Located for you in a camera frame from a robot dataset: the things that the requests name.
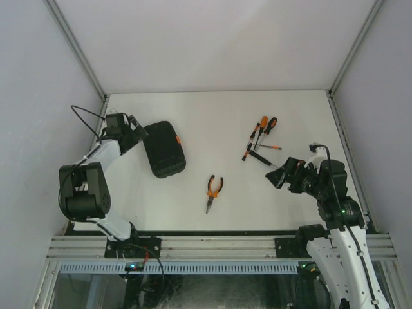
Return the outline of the black plastic tool case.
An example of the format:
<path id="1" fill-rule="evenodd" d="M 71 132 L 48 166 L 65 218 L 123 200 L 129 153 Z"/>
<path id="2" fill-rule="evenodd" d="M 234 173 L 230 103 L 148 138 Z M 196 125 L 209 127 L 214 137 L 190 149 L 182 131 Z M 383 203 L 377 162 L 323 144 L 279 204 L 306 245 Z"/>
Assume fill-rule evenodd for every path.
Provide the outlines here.
<path id="1" fill-rule="evenodd" d="M 167 178 L 186 168 L 186 158 L 179 136 L 168 121 L 144 127 L 148 136 L 144 147 L 152 173 L 157 178 Z"/>

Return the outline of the orange black needle-nose pliers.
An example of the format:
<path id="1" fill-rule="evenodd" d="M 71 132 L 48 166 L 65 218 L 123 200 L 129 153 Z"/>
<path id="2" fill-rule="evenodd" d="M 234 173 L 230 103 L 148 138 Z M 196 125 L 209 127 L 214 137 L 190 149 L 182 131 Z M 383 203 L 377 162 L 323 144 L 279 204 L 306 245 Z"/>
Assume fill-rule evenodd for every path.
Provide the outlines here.
<path id="1" fill-rule="evenodd" d="M 221 178 L 220 178 L 220 183 L 219 183 L 219 185 L 218 185 L 218 188 L 217 188 L 216 190 L 213 190 L 213 189 L 212 189 L 212 183 L 213 183 L 214 179 L 215 179 L 215 176 L 212 175 L 212 176 L 209 178 L 209 181 L 208 181 L 208 184 L 207 184 L 207 196 L 208 196 L 208 200 L 207 200 L 207 206 L 206 206 L 206 211 L 205 211 L 206 214 L 209 213 L 209 211 L 210 211 L 210 209 L 211 209 L 211 207 L 212 207 L 212 204 L 213 204 L 214 199 L 216 199 L 216 198 L 218 197 L 218 194 L 221 192 L 221 190 L 222 190 L 222 188 L 223 188 L 223 184 L 224 184 L 224 178 L 221 177 Z"/>

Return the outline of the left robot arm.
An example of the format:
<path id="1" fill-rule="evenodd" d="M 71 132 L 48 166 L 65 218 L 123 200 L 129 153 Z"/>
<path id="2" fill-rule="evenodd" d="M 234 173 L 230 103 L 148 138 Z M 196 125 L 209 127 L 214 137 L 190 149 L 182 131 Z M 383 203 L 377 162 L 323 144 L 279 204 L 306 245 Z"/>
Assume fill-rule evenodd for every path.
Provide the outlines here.
<path id="1" fill-rule="evenodd" d="M 147 136 L 133 115 L 112 113 L 90 152 L 73 165 L 59 169 L 58 204 L 65 217 L 74 222 L 96 225 L 126 257 L 138 255 L 141 242 L 133 237 L 134 225 L 111 210 L 111 196 L 105 172 Z"/>

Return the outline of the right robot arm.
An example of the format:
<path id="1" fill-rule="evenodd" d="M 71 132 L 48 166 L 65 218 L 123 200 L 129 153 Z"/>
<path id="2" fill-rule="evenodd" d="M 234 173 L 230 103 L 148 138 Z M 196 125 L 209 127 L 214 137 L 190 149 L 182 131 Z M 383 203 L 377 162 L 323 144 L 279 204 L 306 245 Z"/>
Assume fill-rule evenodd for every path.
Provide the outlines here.
<path id="1" fill-rule="evenodd" d="M 290 157 L 265 177 L 277 189 L 287 183 L 291 193 L 316 200 L 325 224 L 299 227 L 295 247 L 315 262 L 334 306 L 389 308 L 371 262 L 361 208 L 347 194 L 345 165 L 327 158 L 305 162 Z"/>

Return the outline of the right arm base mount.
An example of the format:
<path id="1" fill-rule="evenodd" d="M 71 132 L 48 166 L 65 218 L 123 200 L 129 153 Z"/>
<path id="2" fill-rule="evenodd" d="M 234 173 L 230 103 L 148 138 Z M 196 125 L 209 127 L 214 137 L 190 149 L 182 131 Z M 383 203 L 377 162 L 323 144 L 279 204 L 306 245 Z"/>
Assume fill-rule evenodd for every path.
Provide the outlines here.
<path id="1" fill-rule="evenodd" d="M 301 226 L 292 237 L 274 239 L 276 257 L 309 258 L 310 255 L 306 250 L 307 243 L 315 238 L 325 238 L 327 235 L 326 229 L 320 224 Z"/>

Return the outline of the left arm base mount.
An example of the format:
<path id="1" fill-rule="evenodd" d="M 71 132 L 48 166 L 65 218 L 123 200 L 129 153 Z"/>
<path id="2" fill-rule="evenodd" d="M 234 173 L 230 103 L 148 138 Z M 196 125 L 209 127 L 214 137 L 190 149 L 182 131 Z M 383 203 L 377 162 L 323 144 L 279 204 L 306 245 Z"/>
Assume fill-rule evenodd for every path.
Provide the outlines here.
<path id="1" fill-rule="evenodd" d="M 162 239 L 153 235 L 139 234 L 133 230 L 131 238 L 125 241 L 108 239 L 106 242 L 105 258 L 159 258 Z"/>

